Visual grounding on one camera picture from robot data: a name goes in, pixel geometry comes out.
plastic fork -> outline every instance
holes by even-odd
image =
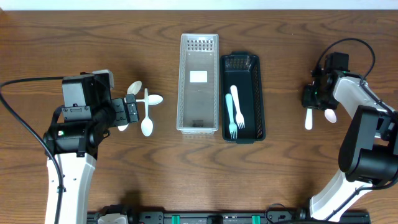
[[[239,129],[244,128],[244,118],[241,113],[241,108],[239,107],[239,97],[238,97],[238,89],[236,85],[231,85],[231,94],[234,100],[235,109],[236,109],[236,123],[238,124]]]
[[[232,96],[227,93],[225,95],[226,107],[228,108],[229,114],[229,134],[231,135],[231,139],[238,138],[238,127],[234,121],[234,109],[232,108]]]

spoon handle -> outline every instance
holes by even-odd
[[[145,89],[145,95],[144,95],[144,99],[145,99],[145,116],[148,117],[148,89]]]

white wall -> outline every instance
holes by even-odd
[[[398,9],[398,0],[0,0],[3,10]]]

fork handle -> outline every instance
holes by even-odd
[[[232,96],[231,96],[231,94],[227,93],[225,95],[225,100],[226,100],[226,107],[228,109],[229,122],[232,123],[232,122],[234,122],[234,110],[232,108]]]
[[[231,85],[231,94],[234,100],[236,113],[241,113],[241,108],[239,107],[238,89],[236,88],[236,85]]]

wooden table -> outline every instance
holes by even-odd
[[[220,36],[220,56],[235,50],[261,59],[267,138],[251,145],[176,130],[182,33]],[[271,203],[304,205],[338,170],[338,151],[350,123],[315,112],[304,129],[302,88],[321,52],[344,37],[369,42],[376,66],[372,90],[398,108],[398,12],[395,11],[76,11],[3,12],[0,15],[0,82],[72,76],[104,68],[114,73],[113,98],[141,80],[164,102],[151,108],[153,135],[139,124],[112,130],[99,147],[89,210],[125,203],[181,210],[265,210]],[[371,56],[356,42],[350,69],[364,73]],[[63,104],[60,81],[3,89],[11,106],[40,134]],[[43,223],[48,177],[44,149],[0,106],[0,223]],[[372,192],[354,208],[374,223],[398,219],[398,187]]]

